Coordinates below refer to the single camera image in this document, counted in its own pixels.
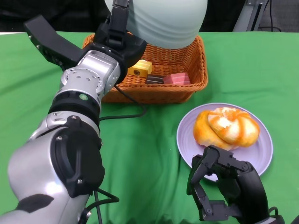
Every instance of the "lavender plate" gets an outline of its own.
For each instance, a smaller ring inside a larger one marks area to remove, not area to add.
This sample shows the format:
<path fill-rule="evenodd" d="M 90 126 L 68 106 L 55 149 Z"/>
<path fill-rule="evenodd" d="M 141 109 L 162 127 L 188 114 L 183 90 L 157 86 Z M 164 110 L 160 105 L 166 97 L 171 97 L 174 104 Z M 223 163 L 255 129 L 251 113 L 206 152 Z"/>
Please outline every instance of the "lavender plate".
<path fill-rule="evenodd" d="M 212 103 L 201 105 L 188 112 L 179 123 L 177 131 L 177 145 L 181 156 L 189 165 L 189 167 L 191 167 L 192 158 L 198 154 L 202 155 L 205 149 L 205 146 L 197 144 L 193 137 L 193 127 L 195 120 L 200 112 L 205 110 L 215 110 L 218 107 L 234 107 L 243 111 L 247 111 L 241 107 L 231 104 Z M 249 111 L 247 112 L 258 123 L 260 127 L 260 135 L 254 145 L 248 148 L 239 147 L 231 152 L 234 153 L 234 157 L 236 159 L 250 162 L 255 167 L 257 173 L 262 175 L 272 160 L 272 139 L 265 125 L 254 114 L 250 113 Z M 205 178 L 211 181 L 217 180 L 217 176 L 215 174 L 212 176 L 206 175 Z"/>

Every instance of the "basket rim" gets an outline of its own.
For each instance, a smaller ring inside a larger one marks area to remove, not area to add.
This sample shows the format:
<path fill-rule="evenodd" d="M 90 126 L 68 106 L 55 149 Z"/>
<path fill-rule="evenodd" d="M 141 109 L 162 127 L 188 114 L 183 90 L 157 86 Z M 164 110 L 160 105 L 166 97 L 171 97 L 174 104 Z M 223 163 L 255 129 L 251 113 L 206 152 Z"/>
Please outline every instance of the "basket rim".
<path fill-rule="evenodd" d="M 91 40 L 93 40 L 94 38 L 94 34 L 90 34 L 88 35 L 88 38 L 91 38 Z M 198 43 L 198 46 L 201 48 L 202 50 L 202 54 L 201 57 L 203 59 L 203 65 L 204 65 L 204 69 L 203 69 L 203 79 L 199 82 L 199 83 L 194 83 L 194 84 L 190 84 L 190 85 L 173 85 L 173 84 L 117 84 L 118 87 L 122 88 L 122 89 L 130 89 L 130 88 L 153 88 L 153 87 L 160 87 L 160 88 L 176 88 L 176 89 L 185 89 L 186 88 L 194 88 L 197 89 L 198 87 L 200 87 L 201 89 L 205 88 L 208 84 L 208 74 L 207 74 L 207 63 L 206 63 L 206 53 L 205 53 L 205 46 L 203 43 L 203 40 L 201 38 L 201 36 L 197 35 L 194 39 L 194 41 L 196 41 Z"/>

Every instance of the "green table surface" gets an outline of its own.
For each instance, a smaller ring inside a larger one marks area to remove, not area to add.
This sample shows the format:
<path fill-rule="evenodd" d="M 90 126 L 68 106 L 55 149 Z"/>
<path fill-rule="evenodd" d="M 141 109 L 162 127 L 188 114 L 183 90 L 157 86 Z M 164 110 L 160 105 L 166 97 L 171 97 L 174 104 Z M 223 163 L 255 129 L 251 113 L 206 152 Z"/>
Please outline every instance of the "green table surface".
<path fill-rule="evenodd" d="M 87 33 L 61 35 L 81 46 Z M 299 34 L 201 36 L 209 74 L 203 91 L 184 104 L 149 105 L 142 118 L 101 123 L 106 168 L 101 188 L 120 198 L 101 207 L 104 223 L 200 223 L 186 195 L 190 169 L 180 158 L 176 131 L 186 113 L 212 102 L 241 106 L 266 125 L 274 145 L 272 163 L 261 176 L 269 207 L 277 206 L 287 224 L 299 215 Z M 0 35 L 0 214 L 17 205 L 7 178 L 9 158 L 47 115 L 60 76 L 60 68 L 48 63 L 26 34 Z M 102 116 L 139 111 L 134 105 L 104 104 Z M 210 199 L 223 199 L 214 183 L 204 181 L 203 187 Z M 94 211 L 89 223 L 96 222 Z"/>

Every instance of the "orange pastry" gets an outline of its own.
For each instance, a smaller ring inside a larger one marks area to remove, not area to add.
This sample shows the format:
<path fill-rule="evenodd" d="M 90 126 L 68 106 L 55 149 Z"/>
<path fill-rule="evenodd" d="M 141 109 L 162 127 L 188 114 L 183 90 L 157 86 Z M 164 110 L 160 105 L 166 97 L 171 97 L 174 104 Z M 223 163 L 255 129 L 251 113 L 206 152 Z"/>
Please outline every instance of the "orange pastry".
<path fill-rule="evenodd" d="M 221 139 L 216 132 L 210 127 L 208 116 L 210 111 L 201 112 L 195 122 L 193 135 L 196 142 L 203 146 L 214 145 L 225 150 L 232 150 L 238 146 L 232 145 Z"/>
<path fill-rule="evenodd" d="M 249 113 L 235 108 L 223 107 L 209 112 L 208 123 L 222 140 L 241 147 L 253 145 L 260 133 Z"/>

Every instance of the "plate rim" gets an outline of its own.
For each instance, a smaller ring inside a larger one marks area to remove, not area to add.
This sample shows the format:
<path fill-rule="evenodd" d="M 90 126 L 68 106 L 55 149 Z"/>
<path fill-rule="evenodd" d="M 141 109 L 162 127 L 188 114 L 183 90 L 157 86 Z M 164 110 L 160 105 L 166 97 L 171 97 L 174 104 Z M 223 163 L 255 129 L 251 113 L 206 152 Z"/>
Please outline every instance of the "plate rim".
<path fill-rule="evenodd" d="M 181 149 L 180 149 L 180 146 L 178 144 L 178 131 L 179 131 L 179 128 L 181 127 L 181 124 L 183 122 L 183 120 L 185 119 L 185 117 L 187 117 L 189 115 L 189 113 L 191 113 L 192 111 L 196 110 L 197 108 L 199 107 L 202 107 L 202 106 L 206 106 L 206 105 L 214 105 L 214 104 L 224 104 L 224 105 L 228 105 L 228 106 L 234 106 L 234 107 L 237 107 L 237 108 L 240 108 L 248 113 L 250 113 L 252 116 L 254 116 L 262 125 L 263 127 L 265 128 L 269 138 L 270 138 L 270 143 L 271 143 L 271 155 L 270 155 L 270 159 L 266 165 L 266 167 L 258 174 L 259 176 L 261 176 L 269 167 L 271 161 L 272 161 L 272 157 L 273 157 L 273 142 L 272 142 L 272 137 L 267 129 L 267 127 L 264 125 L 264 123 L 256 116 L 254 115 L 253 113 L 251 113 L 250 111 L 240 107 L 240 106 L 236 106 L 234 104 L 227 104 L 227 103 L 209 103 L 209 104 L 203 104 L 203 105 L 200 105 L 200 106 L 197 106 L 195 108 L 193 108 L 192 110 L 190 110 L 180 121 L 179 125 L 178 125 L 178 128 L 177 128 L 177 147 L 178 147 L 178 150 L 179 150 L 179 153 L 181 154 L 181 157 L 184 159 L 185 163 L 191 168 L 191 166 L 188 164 L 188 162 L 186 161 L 186 158 L 182 155 L 182 152 L 181 152 Z M 205 175 L 205 178 L 208 179 L 208 180 L 211 180 L 209 176 Z"/>

